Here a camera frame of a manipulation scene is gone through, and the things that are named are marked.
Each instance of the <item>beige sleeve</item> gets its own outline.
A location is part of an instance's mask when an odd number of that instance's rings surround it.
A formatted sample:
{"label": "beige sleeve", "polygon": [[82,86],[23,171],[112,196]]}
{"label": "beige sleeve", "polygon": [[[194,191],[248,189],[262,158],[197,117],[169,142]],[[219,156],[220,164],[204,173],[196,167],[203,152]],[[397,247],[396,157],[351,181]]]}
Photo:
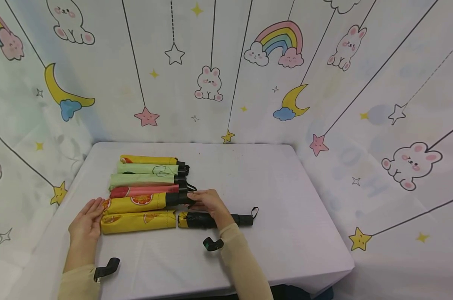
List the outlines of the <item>beige sleeve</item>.
{"label": "beige sleeve", "polygon": [[100,283],[93,279],[95,265],[84,265],[63,274],[58,300],[98,300]]}
{"label": "beige sleeve", "polygon": [[239,299],[273,299],[270,285],[238,225],[225,227],[220,231],[220,237],[224,242],[221,257],[233,278]]}

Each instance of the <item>backdrop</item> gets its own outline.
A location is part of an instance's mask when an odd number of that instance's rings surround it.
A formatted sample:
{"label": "backdrop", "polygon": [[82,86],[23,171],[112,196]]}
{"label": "backdrop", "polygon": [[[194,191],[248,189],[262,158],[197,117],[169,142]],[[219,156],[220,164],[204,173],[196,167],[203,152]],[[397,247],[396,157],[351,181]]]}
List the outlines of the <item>backdrop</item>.
{"label": "backdrop", "polygon": [[0,0],[0,299],[97,141],[289,143],[336,299],[453,299],[453,0]]}

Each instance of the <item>crescent moon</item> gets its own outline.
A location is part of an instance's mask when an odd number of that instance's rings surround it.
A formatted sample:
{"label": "crescent moon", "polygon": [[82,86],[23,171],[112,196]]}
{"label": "crescent moon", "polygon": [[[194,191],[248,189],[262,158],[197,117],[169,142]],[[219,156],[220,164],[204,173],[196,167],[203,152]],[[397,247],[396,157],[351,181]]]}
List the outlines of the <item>crescent moon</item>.
{"label": "crescent moon", "polygon": [[309,107],[298,108],[296,106],[296,98],[298,98],[298,95],[300,94],[301,91],[303,91],[303,89],[306,86],[307,85],[300,85],[300,86],[297,86],[296,88],[292,89],[291,91],[289,91],[286,94],[285,98],[283,98],[283,102],[281,102],[281,107],[289,108],[290,110],[292,110],[293,113],[295,113],[295,117],[301,116],[307,110],[310,109]]}
{"label": "crescent moon", "polygon": [[61,101],[70,99],[71,101],[77,101],[82,107],[91,106],[95,103],[94,98],[84,98],[78,95],[70,94],[65,92],[59,87],[55,79],[55,63],[49,64],[45,69],[45,82],[50,94],[56,103],[60,104]]}

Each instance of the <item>star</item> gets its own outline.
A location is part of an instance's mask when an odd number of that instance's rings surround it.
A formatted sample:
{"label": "star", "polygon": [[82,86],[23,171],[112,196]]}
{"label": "star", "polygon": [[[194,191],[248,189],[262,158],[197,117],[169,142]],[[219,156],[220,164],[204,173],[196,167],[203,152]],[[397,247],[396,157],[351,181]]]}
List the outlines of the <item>star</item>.
{"label": "star", "polygon": [[317,157],[318,154],[321,151],[328,151],[328,147],[325,146],[323,141],[325,140],[325,136],[322,135],[320,137],[317,137],[316,135],[313,135],[313,142],[310,144],[310,148],[314,151],[315,156]]}
{"label": "star", "polygon": [[0,233],[0,239],[1,239],[0,240],[0,245],[6,240],[11,240],[10,233],[11,233],[12,230],[13,230],[13,227],[11,227],[10,230],[6,231],[6,233]]}
{"label": "star", "polygon": [[226,135],[222,136],[221,138],[223,139],[223,143],[230,142],[231,143],[231,138],[235,136],[233,133],[230,132],[230,130],[226,130]]}
{"label": "star", "polygon": [[355,177],[352,177],[352,178],[353,178],[353,183],[352,183],[352,185],[353,185],[353,184],[357,184],[358,186],[360,186],[360,179],[361,179],[361,178],[355,178]]}
{"label": "star", "polygon": [[203,10],[200,9],[199,5],[198,5],[198,2],[197,2],[197,5],[191,9],[197,16],[203,12]]}
{"label": "star", "polygon": [[395,111],[393,111],[393,114],[388,116],[388,119],[393,120],[393,122],[391,122],[391,125],[395,125],[396,120],[398,120],[398,119],[406,118],[406,115],[403,113],[403,110],[407,104],[408,103],[406,103],[403,106],[399,106],[398,104],[395,104]]}
{"label": "star", "polygon": [[168,57],[170,58],[170,65],[173,63],[179,63],[180,65],[183,64],[183,62],[181,61],[181,57],[185,55],[185,53],[183,51],[178,50],[178,47],[176,47],[175,43],[173,43],[173,45],[171,46],[171,50],[165,51],[165,54],[168,55]]}
{"label": "star", "polygon": [[420,231],[419,236],[416,238],[416,240],[421,240],[423,244],[425,243],[426,239],[429,238],[430,236],[428,234],[422,234]]}
{"label": "star", "polygon": [[160,115],[150,113],[148,108],[145,107],[143,108],[143,112],[135,114],[134,116],[141,120],[141,126],[147,126],[148,124],[158,126],[156,124],[156,119]]}
{"label": "star", "polygon": [[65,198],[66,193],[68,192],[65,189],[65,182],[63,181],[63,183],[60,186],[54,186],[53,190],[55,191],[55,195],[51,199],[50,204],[58,203],[58,205],[60,205],[61,202],[63,201],[63,198]]}
{"label": "star", "polygon": [[355,234],[349,236],[350,240],[353,242],[351,250],[353,251],[360,248],[361,250],[366,251],[366,243],[368,243],[371,237],[371,235],[363,234],[360,228],[357,227]]}
{"label": "star", "polygon": [[155,69],[153,69],[153,72],[151,72],[150,75],[153,76],[154,79],[159,76],[159,74],[155,72]]}

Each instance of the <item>white tablecloth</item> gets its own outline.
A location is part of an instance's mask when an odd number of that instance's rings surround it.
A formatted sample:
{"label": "white tablecloth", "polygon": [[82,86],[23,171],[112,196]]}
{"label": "white tablecloth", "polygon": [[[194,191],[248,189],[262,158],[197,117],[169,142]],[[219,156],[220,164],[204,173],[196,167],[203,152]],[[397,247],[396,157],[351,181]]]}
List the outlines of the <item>white tablecloth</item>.
{"label": "white tablecloth", "polygon": [[[215,145],[101,142],[93,146],[9,299],[56,299],[68,251],[68,225],[92,198],[108,197],[109,176],[121,154],[173,156],[191,166],[188,182],[214,188],[233,214],[259,207],[242,228],[270,285],[292,284],[316,293],[353,269],[350,256],[293,148],[289,145]],[[103,300],[231,292],[219,251],[202,241],[216,230],[172,228],[103,236],[98,265],[121,259],[102,279]]]}

